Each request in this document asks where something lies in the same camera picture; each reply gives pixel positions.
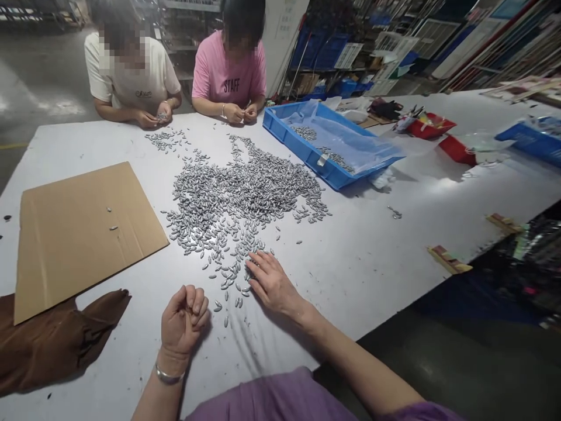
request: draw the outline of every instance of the silver bracelet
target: silver bracelet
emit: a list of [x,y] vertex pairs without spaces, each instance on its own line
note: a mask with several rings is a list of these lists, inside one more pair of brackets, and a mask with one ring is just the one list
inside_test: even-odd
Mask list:
[[170,376],[169,374],[166,374],[160,370],[160,368],[158,367],[158,363],[154,364],[154,368],[156,370],[156,376],[158,376],[160,381],[169,386],[179,383],[180,381],[183,380],[183,376],[185,376],[185,373],[183,373],[179,377]]

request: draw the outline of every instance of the pink t-shirt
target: pink t-shirt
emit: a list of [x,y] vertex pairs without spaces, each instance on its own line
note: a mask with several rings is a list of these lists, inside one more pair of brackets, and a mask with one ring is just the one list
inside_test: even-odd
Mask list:
[[222,31],[216,31],[199,45],[194,76],[193,98],[233,102],[244,109],[267,90],[263,43],[235,63],[226,59]]

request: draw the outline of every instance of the dark hair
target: dark hair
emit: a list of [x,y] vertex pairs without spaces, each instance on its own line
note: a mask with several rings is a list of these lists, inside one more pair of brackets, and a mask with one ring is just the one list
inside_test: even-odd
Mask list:
[[138,16],[130,0],[89,0],[92,22],[103,30],[103,39],[113,52],[123,51],[138,38]]
[[248,38],[250,47],[257,47],[265,29],[265,0],[222,0],[221,10],[228,42]]

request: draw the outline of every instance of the white t-shirt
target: white t-shirt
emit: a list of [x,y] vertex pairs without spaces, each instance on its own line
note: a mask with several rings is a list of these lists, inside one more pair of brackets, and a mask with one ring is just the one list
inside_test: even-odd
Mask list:
[[142,37],[145,67],[125,68],[105,48],[98,32],[84,41],[89,89],[95,98],[111,102],[115,108],[140,108],[155,115],[168,93],[177,94],[181,85],[164,46],[153,38]]

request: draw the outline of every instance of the purple shirt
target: purple shirt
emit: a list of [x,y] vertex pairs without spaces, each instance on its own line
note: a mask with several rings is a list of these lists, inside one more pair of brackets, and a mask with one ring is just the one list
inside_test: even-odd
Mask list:
[[[262,377],[201,403],[185,421],[356,421],[356,417],[326,389],[311,371]],[[416,403],[380,421],[462,421],[449,409],[431,402]]]

